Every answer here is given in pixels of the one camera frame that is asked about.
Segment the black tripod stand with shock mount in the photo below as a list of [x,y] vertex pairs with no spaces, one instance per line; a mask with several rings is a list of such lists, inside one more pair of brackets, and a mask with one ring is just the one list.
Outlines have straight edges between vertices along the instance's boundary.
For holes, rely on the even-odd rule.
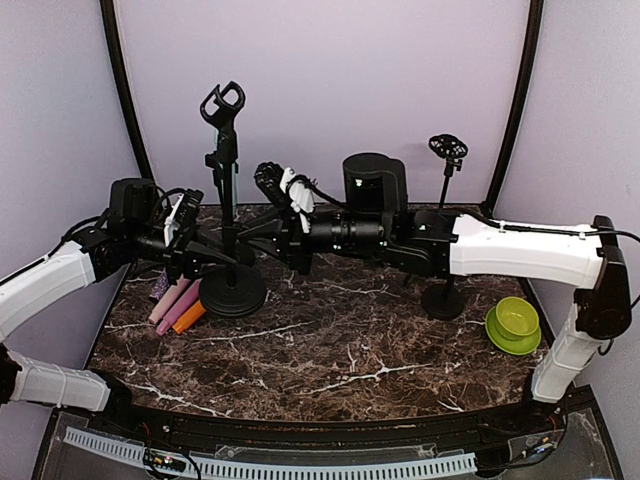
[[424,249],[430,255],[430,275],[447,278],[450,276],[450,245],[457,240],[457,236],[452,232],[456,215],[447,213],[444,204],[450,180],[456,171],[461,170],[468,147],[459,138],[448,133],[432,136],[428,146],[445,162],[444,180],[437,208],[414,213],[412,233],[408,240],[411,246]]

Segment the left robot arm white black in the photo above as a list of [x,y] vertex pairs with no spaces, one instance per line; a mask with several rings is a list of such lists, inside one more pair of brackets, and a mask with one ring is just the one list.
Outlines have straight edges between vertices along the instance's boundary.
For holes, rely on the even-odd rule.
[[[109,205],[71,227],[48,254],[1,281],[1,339],[69,294],[99,283],[138,259],[163,265],[171,283],[195,280],[217,265],[237,266],[234,255],[197,222],[203,194],[176,189],[172,206],[150,179],[125,178],[111,186]],[[101,412],[120,436],[141,427],[140,412],[113,397],[102,375],[1,349],[1,401],[32,402]]]

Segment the pink microphone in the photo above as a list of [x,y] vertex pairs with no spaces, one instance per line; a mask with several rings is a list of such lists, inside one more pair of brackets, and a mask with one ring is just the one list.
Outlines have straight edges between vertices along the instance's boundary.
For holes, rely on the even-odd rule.
[[183,295],[174,303],[161,320],[159,326],[156,328],[156,333],[163,336],[172,328],[179,318],[186,313],[193,304],[195,304],[199,298],[198,294],[199,285],[192,284]]

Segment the cream white microphone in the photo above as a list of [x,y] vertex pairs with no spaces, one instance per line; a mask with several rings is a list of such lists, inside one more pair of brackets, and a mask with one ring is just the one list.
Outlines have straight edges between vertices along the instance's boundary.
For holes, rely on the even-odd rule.
[[180,277],[175,284],[170,285],[149,314],[149,321],[152,324],[158,324],[190,283],[191,281],[189,279]]

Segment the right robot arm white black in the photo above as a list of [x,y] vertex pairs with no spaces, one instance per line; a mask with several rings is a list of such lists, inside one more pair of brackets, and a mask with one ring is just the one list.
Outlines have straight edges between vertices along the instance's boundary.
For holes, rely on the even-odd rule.
[[521,434],[549,416],[596,350],[624,333],[633,304],[619,232],[608,217],[589,224],[548,226],[511,223],[455,209],[411,210],[404,164],[379,153],[360,153],[342,164],[346,198],[319,211],[320,190],[308,177],[273,162],[260,164],[257,187],[272,215],[239,232],[251,245],[307,273],[317,253],[371,259],[432,280],[421,298],[438,319],[462,311],[457,277],[498,275],[533,278],[574,289],[568,318],[551,350],[535,368],[530,395],[510,413]]

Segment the mint green microphone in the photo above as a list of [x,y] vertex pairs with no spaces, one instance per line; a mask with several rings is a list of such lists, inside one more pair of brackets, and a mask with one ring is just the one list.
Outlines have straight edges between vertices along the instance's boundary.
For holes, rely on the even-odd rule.
[[216,132],[216,137],[215,137],[216,148],[215,148],[215,151],[216,152],[221,152],[223,147],[225,146],[226,136],[225,136],[225,133],[221,129],[215,127],[214,130]]

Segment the orange microphone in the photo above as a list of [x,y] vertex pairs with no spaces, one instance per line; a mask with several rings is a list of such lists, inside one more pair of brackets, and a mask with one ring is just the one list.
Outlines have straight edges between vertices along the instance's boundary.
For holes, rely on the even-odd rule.
[[201,301],[198,300],[176,321],[172,326],[172,329],[177,334],[182,334],[206,313],[207,310],[204,308]]

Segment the glitter microphone with silver grille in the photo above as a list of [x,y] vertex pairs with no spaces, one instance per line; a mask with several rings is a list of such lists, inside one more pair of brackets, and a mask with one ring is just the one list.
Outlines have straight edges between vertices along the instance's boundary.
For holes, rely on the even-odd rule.
[[152,303],[157,304],[165,295],[169,287],[170,287],[170,283],[169,283],[167,272],[163,271],[156,279],[150,291],[149,300]]

